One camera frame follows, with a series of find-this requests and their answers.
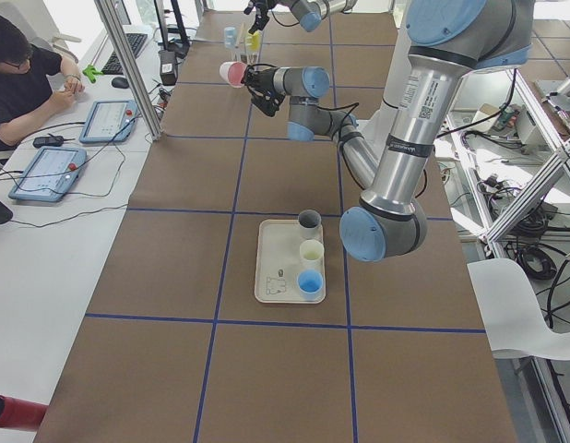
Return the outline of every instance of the black shirt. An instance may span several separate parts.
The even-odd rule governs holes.
[[[35,45],[25,74],[0,73],[0,125],[39,108],[52,95],[46,76],[60,72],[62,56]],[[13,150],[0,140],[0,150]]]

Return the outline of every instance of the white table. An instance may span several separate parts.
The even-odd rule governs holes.
[[[92,59],[101,38],[79,63],[81,68]],[[104,64],[112,50],[111,42],[107,42],[96,67]],[[156,43],[150,39],[137,59],[148,90],[159,78],[157,52]],[[84,78],[83,96],[71,110],[46,125],[84,121],[96,100],[131,99],[131,90],[113,88],[111,78],[99,76],[94,84]],[[47,132],[77,138],[80,126],[62,126]],[[6,170],[27,166],[37,152],[32,139],[39,135],[42,133],[17,148]],[[14,220],[35,224],[124,205],[136,185],[150,142],[146,125],[138,119],[129,139],[118,144],[126,159],[107,197],[68,195],[56,204],[17,203],[7,196],[13,185],[8,180],[0,181],[0,200],[14,212]],[[92,156],[101,145],[83,148]],[[89,162],[72,190],[105,194],[122,159],[115,147],[107,147]],[[0,225],[0,394],[50,402],[124,214],[125,209],[106,210],[41,229],[11,222]],[[31,442],[34,436],[0,429],[0,443]]]

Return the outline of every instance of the computer mouse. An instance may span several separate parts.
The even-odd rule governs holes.
[[[129,88],[129,82],[125,77],[115,77],[111,80],[111,86],[114,88],[121,88],[122,90],[126,90]]]

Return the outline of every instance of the glasses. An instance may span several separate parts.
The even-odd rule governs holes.
[[[9,62],[2,62],[2,63],[4,63],[5,65],[15,67],[17,70],[19,70],[20,67],[25,65],[29,60],[30,60],[30,57],[27,57],[24,62],[21,62],[18,65],[15,65],[14,63],[9,63]]]

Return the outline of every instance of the tray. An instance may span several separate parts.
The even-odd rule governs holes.
[[[324,243],[322,226],[315,238]],[[255,297],[261,303],[316,304],[326,297],[324,259],[318,269],[324,277],[322,290],[308,298],[297,287],[303,270],[300,260],[301,236],[296,220],[264,220],[258,228]]]

